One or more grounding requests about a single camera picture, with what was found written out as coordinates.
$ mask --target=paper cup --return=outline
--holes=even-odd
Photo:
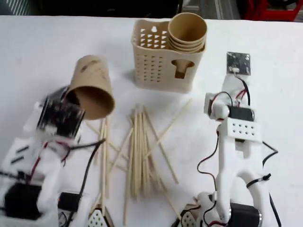
[[[79,59],[66,97],[68,100],[77,100],[85,110],[85,119],[95,120],[109,115],[115,101],[106,59],[94,55]]]
[[[198,43],[198,44],[194,44],[194,45],[184,45],[184,44],[180,44],[178,42],[176,42],[175,40],[173,40],[170,36],[169,36],[169,44],[172,44],[176,47],[180,47],[180,48],[184,48],[184,49],[193,49],[193,48],[197,48],[199,46],[203,46],[203,43]]]
[[[179,13],[168,25],[169,35],[180,44],[198,44],[206,40],[206,22],[194,13]]]

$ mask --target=hole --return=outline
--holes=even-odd
[[[156,26],[153,26],[153,27],[151,28],[151,31],[152,31],[152,32],[157,32],[157,27],[156,27]]]

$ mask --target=bamboo skewer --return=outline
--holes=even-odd
[[[102,195],[101,195],[101,206],[102,206],[102,215],[105,216],[105,187],[106,187],[106,146],[103,148],[103,162],[102,162]]]
[[[106,141],[105,141],[105,146],[106,146],[106,165],[105,165],[105,195],[107,198],[109,198],[109,164],[108,164],[108,140],[110,137],[110,122],[109,122],[109,117],[106,117],[106,125],[107,125],[107,132],[106,132]]]
[[[97,135],[100,134],[100,132],[98,132],[98,130],[96,130],[96,129],[94,128],[94,126],[92,126],[89,122],[86,122],[86,124],[87,124],[87,126],[88,126],[94,133],[96,133]],[[107,140],[107,142],[108,142],[109,146],[111,146],[112,149],[114,149],[116,152],[120,152],[120,149],[117,148],[110,140]],[[126,156],[125,154],[122,154],[122,157],[123,157],[126,161],[128,161],[128,156]]]
[[[133,155],[134,155],[134,134],[131,137],[131,147],[130,147],[130,154],[129,154],[126,187],[125,187],[125,202],[124,202],[124,213],[123,213],[123,224],[124,225],[126,225],[126,221],[127,221],[126,218],[127,218],[128,199],[131,195],[131,178],[132,178]]]
[[[130,131],[128,132],[126,138],[123,140],[121,149],[120,149],[120,151],[119,151],[117,157],[115,158],[114,163],[113,163],[113,165],[112,165],[112,167],[111,167],[109,173],[111,173],[111,171],[113,170],[113,168],[116,166],[116,164],[117,164],[119,158],[122,156],[123,147],[126,145],[126,142],[129,140],[129,138],[130,138],[131,135],[133,134],[133,130],[134,130],[134,129],[131,128]]]
[[[148,112],[147,112],[147,110],[146,110],[145,107],[144,107],[144,113],[145,113],[146,120],[147,120],[147,122],[148,122],[148,124],[149,124],[149,126],[150,126],[150,128],[151,128],[151,130],[152,130],[152,132],[154,134],[154,136],[156,137],[156,140],[159,140],[159,136],[158,136],[158,134],[157,134],[157,132],[156,132],[153,124],[152,124],[152,121],[151,121],[151,119],[150,119],[150,117],[148,115]],[[174,171],[173,167],[171,166],[169,158],[168,158],[168,156],[167,156],[167,154],[166,154],[166,152],[165,152],[165,150],[164,150],[161,142],[159,142],[159,147],[160,147],[160,151],[161,151],[162,155],[165,158],[165,161],[166,161],[167,165],[169,166],[170,172],[171,172],[171,174],[172,174],[172,176],[173,176],[176,184],[178,184],[179,183],[178,178],[177,178],[177,176],[175,174],[175,171]]]
[[[151,150],[147,153],[147,155],[144,158],[147,158],[153,152],[153,150],[155,150],[155,148],[157,147],[157,145],[162,141],[162,139],[165,136],[165,134],[173,126],[173,124],[177,121],[177,119],[187,110],[187,108],[189,107],[189,104],[191,104],[191,102],[192,102],[192,99],[190,99],[185,104],[185,106],[182,107],[182,109],[180,110],[180,112],[175,116],[175,118],[172,120],[172,122],[169,124],[169,126],[164,130],[164,132],[161,134],[161,136],[158,139],[158,141],[156,142],[156,144],[151,148]]]

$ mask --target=tabletop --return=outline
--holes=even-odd
[[[34,103],[67,85],[76,61],[84,55],[104,55],[116,100],[111,114],[112,141],[120,146],[129,130],[127,115],[136,103],[145,105],[157,132],[163,131],[181,107],[193,103],[163,139],[179,184],[175,184],[161,153],[155,150],[168,196],[182,211],[192,197],[212,192],[209,176],[196,165],[209,155],[216,141],[217,122],[203,113],[206,92],[219,92],[226,75],[226,53],[251,54],[251,103],[263,129],[264,141],[279,150],[267,162],[272,174],[269,189],[284,226],[295,226],[303,209],[303,171],[300,140],[303,107],[303,24],[206,20],[207,48],[188,94],[137,88],[131,33],[135,18],[10,17],[0,16],[0,142],[4,158],[13,139],[22,132]],[[264,147],[264,156],[270,153]],[[203,169],[218,172],[217,154]],[[126,174],[115,170],[106,206],[115,226],[123,224]],[[237,180],[232,193],[251,203],[245,184]],[[170,226],[175,214],[161,193],[129,205],[128,226]],[[273,226],[277,226],[274,216]]]

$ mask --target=perforated plate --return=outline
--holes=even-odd
[[[89,218],[89,227],[109,227],[107,226],[100,210],[95,210]]]
[[[183,227],[196,227],[196,220],[190,211],[186,212],[182,218],[182,226]]]

